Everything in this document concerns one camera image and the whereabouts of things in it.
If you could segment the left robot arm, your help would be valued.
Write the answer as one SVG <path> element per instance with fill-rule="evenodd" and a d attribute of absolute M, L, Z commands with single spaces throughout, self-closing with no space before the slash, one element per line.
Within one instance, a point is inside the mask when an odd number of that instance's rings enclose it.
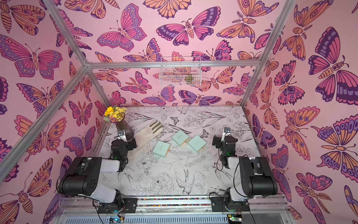
<path fill-rule="evenodd" d="M 135 149 L 135 138 L 124 141 L 117 138 L 111 144 L 111 157 L 76 157 L 60 177 L 56 190 L 64 196 L 82 196 L 99 203 L 105 212 L 119 213 L 125 202 L 118 189 L 109 188 L 99 182 L 100 174 L 121 173 L 129 162 L 128 152 Z"/>

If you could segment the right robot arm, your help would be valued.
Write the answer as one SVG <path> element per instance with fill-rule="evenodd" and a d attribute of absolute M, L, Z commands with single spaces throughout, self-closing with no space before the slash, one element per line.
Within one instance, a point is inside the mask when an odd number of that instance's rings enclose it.
<path fill-rule="evenodd" d="M 224 207 L 225 210 L 238 212 L 249 211 L 248 200 L 254 197 L 275 196 L 278 186 L 274 181 L 273 172 L 267 159 L 263 157 L 238 156 L 236 154 L 236 143 L 238 139 L 224 134 L 222 137 L 214 136 L 212 145 L 219 151 L 219 162 L 223 169 L 232 169 L 233 186 L 229 187 L 223 195 L 216 192 L 212 202 L 213 210 Z"/>

